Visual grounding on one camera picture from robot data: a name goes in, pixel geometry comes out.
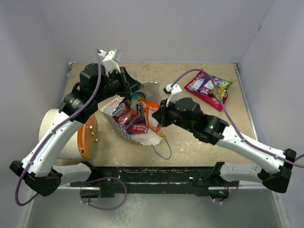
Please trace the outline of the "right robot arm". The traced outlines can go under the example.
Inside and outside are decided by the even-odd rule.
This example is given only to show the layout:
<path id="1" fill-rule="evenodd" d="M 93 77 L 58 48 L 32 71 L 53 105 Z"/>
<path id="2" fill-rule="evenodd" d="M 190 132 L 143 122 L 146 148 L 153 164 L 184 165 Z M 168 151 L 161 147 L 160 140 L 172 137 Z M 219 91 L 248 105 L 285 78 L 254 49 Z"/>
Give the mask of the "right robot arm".
<path id="1" fill-rule="evenodd" d="M 231 150 L 251 161 L 251 164 L 218 162 L 211 174 L 212 182 L 222 186 L 225 182 L 249 181 L 263 184 L 269 190 L 287 191 L 296 152 L 266 146 L 244 134 L 238 134 L 228 122 L 204 114 L 200 105 L 191 98 L 174 103 L 163 100 L 160 108 L 152 114 L 162 126 L 174 124 L 203 143 Z"/>

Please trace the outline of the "purple pink candy packet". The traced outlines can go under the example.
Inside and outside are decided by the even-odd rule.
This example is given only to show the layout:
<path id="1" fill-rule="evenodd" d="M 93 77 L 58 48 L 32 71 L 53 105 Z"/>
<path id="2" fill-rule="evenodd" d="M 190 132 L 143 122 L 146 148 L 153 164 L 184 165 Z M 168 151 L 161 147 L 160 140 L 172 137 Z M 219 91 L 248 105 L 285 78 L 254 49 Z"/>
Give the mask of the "purple pink candy packet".
<path id="1" fill-rule="evenodd" d="M 127 101 L 122 101 L 111 117 L 125 131 L 128 131 L 134 124 L 140 121 L 140 116 L 131 109 Z"/>

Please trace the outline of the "green yellow candy packet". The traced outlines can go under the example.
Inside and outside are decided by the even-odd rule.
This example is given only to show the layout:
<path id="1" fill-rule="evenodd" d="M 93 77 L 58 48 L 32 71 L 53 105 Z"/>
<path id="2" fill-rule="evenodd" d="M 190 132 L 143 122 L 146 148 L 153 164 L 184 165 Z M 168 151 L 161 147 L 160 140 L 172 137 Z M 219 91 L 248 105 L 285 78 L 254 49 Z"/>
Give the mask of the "green yellow candy packet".
<path id="1" fill-rule="evenodd" d="M 227 94 L 227 90 L 232 86 L 233 82 L 215 76 L 213 76 L 213 79 L 216 83 L 216 88 L 218 89 L 219 95 L 223 99 Z M 216 88 L 213 88 L 209 94 L 213 95 L 213 97 L 219 101 L 219 96 L 217 94 Z"/>

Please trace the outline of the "blue checkered paper bag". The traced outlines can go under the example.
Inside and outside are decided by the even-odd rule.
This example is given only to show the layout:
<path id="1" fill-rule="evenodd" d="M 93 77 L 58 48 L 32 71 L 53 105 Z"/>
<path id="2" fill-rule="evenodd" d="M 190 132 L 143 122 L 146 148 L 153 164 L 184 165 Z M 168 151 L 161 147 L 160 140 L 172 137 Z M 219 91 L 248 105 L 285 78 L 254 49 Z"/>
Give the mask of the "blue checkered paper bag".
<path id="1" fill-rule="evenodd" d="M 171 146 L 161 126 L 152 117 L 161 100 L 160 84 L 148 81 L 130 97 L 119 95 L 100 111 L 119 136 L 142 146 L 151 146 L 158 156 L 169 160 L 172 157 Z M 161 155 L 155 148 L 162 140 L 169 148 L 168 157 Z"/>

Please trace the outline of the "pink cookie snack packet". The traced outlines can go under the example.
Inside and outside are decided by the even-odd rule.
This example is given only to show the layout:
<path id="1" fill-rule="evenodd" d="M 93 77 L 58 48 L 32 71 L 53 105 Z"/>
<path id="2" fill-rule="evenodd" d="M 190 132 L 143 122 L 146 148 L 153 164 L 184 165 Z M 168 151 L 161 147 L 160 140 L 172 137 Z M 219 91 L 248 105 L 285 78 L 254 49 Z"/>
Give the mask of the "pink cookie snack packet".
<path id="1" fill-rule="evenodd" d="M 233 82 L 216 76 L 211 77 L 215 85 L 213 85 L 208 74 L 202 69 L 185 85 L 184 89 L 221 112 L 223 107 L 219 99 L 222 99 L 223 104 L 226 102 L 228 89 L 232 86 Z"/>

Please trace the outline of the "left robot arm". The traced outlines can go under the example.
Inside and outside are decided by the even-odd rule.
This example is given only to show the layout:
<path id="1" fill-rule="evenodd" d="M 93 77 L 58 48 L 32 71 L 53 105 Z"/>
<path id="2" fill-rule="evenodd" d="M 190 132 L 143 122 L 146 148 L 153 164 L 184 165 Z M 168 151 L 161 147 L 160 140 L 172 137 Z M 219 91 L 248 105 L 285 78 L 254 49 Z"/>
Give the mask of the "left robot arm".
<path id="1" fill-rule="evenodd" d="M 54 162 L 70 138 L 98 110 L 100 102 L 115 95 L 129 97 L 142 87 L 143 84 L 132 78 L 125 67 L 106 73 L 103 65 L 88 64 L 33 151 L 23 160 L 13 161 L 9 168 L 28 187 L 44 197 L 67 183 L 95 185 L 97 168 L 89 162 L 68 166 L 54 166 Z"/>

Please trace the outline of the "orange snack packet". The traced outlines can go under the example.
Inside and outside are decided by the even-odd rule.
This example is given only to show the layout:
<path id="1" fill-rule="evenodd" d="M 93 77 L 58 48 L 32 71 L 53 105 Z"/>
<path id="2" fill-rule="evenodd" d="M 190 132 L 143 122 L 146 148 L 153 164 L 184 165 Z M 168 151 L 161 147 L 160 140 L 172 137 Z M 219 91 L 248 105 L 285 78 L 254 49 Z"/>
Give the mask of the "orange snack packet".
<path id="1" fill-rule="evenodd" d="M 144 111 L 144 117 L 146 121 L 146 125 L 149 129 L 151 129 L 155 134 L 157 134 L 161 138 L 166 138 L 166 135 L 162 131 L 162 127 L 159 122 L 152 116 L 153 113 L 158 111 L 160 105 L 149 101 L 143 97 L 139 97 L 140 103 L 142 105 Z"/>

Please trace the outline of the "purple white snack packet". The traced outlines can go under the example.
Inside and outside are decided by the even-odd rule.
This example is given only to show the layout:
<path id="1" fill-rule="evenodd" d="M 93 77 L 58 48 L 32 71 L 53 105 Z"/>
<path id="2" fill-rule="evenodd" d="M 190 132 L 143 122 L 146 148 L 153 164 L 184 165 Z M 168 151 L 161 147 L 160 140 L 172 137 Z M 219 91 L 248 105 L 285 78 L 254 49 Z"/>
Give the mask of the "purple white snack packet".
<path id="1" fill-rule="evenodd" d="M 202 95 L 208 95 L 214 88 L 212 80 L 208 76 L 197 75 L 186 87 L 189 91 L 197 92 Z"/>

